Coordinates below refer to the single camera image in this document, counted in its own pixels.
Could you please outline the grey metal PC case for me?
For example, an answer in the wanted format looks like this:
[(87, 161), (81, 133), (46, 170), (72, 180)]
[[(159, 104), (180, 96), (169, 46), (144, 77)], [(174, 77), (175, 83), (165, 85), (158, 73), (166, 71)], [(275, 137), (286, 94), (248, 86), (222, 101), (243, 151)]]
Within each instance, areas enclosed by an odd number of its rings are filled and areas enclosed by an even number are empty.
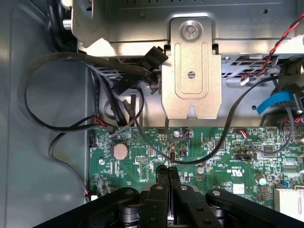
[[(17, 102), (27, 66), (49, 52), (44, 0), (0, 0), (0, 228), (31, 228), (84, 203), (81, 185), (47, 156), (55, 133), (29, 121)], [(76, 62), (54, 62), (33, 78), (29, 101), (51, 124), (92, 111), (91, 82)]]

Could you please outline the blue flat pull tab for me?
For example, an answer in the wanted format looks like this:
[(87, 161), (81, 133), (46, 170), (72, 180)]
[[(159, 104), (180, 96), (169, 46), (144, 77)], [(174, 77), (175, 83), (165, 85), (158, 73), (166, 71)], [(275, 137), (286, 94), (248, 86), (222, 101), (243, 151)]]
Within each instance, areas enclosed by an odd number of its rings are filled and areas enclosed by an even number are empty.
[(262, 114), (267, 108), (281, 102), (291, 102), (293, 101), (292, 93), (288, 91), (278, 92), (274, 95), (271, 95), (266, 100), (264, 100), (257, 108), (256, 111), (258, 114)]

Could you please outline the silver metal disk bay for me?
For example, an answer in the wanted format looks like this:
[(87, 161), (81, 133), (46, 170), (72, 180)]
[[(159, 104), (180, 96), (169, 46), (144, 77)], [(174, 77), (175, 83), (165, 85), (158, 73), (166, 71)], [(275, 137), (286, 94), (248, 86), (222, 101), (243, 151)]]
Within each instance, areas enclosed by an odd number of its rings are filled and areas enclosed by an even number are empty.
[(208, 18), (220, 54), (266, 53), (304, 0), (73, 0), (71, 30), (94, 56), (140, 56), (170, 43), (173, 19)]

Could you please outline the green motherboard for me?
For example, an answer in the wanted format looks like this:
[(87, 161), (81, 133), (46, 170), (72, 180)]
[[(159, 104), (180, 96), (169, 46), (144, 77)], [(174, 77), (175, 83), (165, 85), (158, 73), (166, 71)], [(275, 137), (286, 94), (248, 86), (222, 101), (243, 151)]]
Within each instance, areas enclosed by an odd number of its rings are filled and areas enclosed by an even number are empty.
[[(142, 190), (156, 180), (159, 165), (175, 166), (180, 181), (201, 193), (223, 189), (274, 209), (274, 188), (304, 188), (304, 127), (297, 127), (289, 146), (281, 147), (288, 132), (277, 127), (233, 127), (219, 151), (208, 161), (191, 164), (213, 151), (222, 128), (175, 127), (172, 136), (186, 135), (181, 142), (170, 141), (162, 127), (124, 129), (115, 137), (105, 129), (90, 136), (88, 189), (101, 197), (123, 187)], [(111, 155), (115, 143), (129, 148), (124, 160)], [(105, 165), (99, 165), (104, 158)], [(265, 178), (267, 185), (258, 180)]]

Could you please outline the metal bracket with screw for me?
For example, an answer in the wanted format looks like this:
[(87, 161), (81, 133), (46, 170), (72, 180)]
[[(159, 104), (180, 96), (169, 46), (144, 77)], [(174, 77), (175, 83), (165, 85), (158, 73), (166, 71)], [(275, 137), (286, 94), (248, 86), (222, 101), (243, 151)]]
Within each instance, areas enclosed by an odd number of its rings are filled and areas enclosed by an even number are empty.
[(215, 119), (222, 103), (221, 56), (212, 50), (212, 21), (174, 18), (171, 53), (161, 68), (161, 101), (168, 119)]

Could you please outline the silver finned heatsink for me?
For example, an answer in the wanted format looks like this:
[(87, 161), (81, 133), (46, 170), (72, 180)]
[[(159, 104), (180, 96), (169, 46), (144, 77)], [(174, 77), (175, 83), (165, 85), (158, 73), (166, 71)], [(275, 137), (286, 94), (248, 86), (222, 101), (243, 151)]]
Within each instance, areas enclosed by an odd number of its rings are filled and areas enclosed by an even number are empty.
[(304, 188), (274, 188), (274, 210), (289, 216), (304, 216)]

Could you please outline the black power connector block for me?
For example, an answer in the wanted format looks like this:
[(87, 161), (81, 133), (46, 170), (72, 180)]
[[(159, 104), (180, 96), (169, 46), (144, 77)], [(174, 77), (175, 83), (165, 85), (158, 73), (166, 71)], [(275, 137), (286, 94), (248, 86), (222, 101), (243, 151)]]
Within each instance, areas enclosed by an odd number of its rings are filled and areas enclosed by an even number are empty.
[(291, 101), (283, 101), (279, 105), (300, 111), (296, 119), (300, 118), (304, 123), (304, 58), (282, 66), (276, 90), (289, 92)]

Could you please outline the round coin cell battery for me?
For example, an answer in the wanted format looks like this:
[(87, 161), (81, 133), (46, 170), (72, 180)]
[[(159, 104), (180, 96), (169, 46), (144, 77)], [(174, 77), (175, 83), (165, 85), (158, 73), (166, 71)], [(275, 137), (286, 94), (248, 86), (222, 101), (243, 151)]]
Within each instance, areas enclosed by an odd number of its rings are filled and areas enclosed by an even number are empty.
[(118, 142), (115, 143), (111, 147), (111, 155), (116, 159), (116, 160), (124, 160), (129, 153), (129, 148), (127, 144), (123, 142)]

